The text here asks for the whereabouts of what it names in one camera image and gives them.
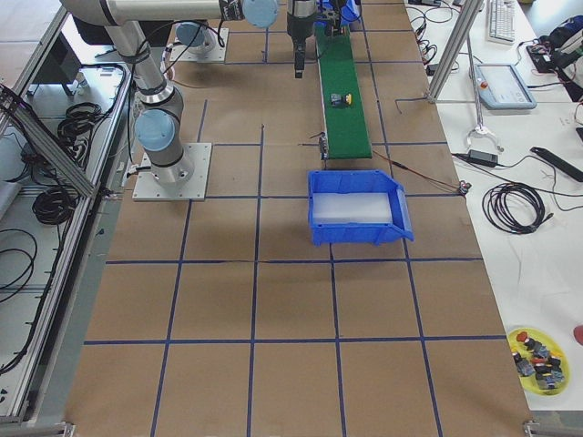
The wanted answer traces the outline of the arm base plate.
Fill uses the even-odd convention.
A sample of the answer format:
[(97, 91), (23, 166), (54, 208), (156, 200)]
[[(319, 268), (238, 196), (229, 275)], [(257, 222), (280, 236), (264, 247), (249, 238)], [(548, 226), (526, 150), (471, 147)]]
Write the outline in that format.
[(161, 168), (144, 153), (132, 198), (136, 201), (203, 201), (206, 197), (211, 161), (211, 143), (185, 143), (183, 157), (174, 166)]
[(169, 61), (191, 61), (197, 63), (222, 63), (225, 59), (228, 41), (228, 28), (208, 29), (194, 22), (177, 26), (175, 41)]

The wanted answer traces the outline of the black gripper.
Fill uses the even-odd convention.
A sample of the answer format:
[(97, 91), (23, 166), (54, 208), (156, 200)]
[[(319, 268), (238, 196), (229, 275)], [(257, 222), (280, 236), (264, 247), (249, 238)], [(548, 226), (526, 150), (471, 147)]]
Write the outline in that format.
[(313, 35), (315, 14), (305, 17), (287, 14), (287, 33), (293, 44), (294, 77), (302, 78), (305, 59), (306, 39)]
[(340, 36), (343, 30), (344, 0), (321, 1), (321, 23), (324, 25), (325, 36)]

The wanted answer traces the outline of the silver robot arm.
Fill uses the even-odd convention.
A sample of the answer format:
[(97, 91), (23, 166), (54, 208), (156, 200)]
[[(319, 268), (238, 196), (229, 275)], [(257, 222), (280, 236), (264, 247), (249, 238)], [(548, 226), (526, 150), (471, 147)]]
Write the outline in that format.
[[(247, 20), (258, 28), (273, 25), (279, 14), (279, 1), (219, 1), (223, 21)], [(292, 40), (294, 54), (304, 55), (307, 39), (314, 34), (316, 22), (328, 26), (327, 33), (338, 34), (348, 17), (354, 18), (358, 8), (346, 1), (288, 1), (287, 34)], [(210, 50), (220, 41), (220, 30), (209, 28), (208, 22), (178, 24), (178, 41), (190, 49)]]
[(84, 22), (105, 27), (119, 55), (133, 66), (138, 98), (146, 106), (135, 123), (135, 134), (160, 184), (187, 181), (195, 165), (179, 140), (181, 93), (161, 72), (139, 23), (247, 20), (266, 28), (279, 11), (277, 1), (64, 1), (62, 6)]

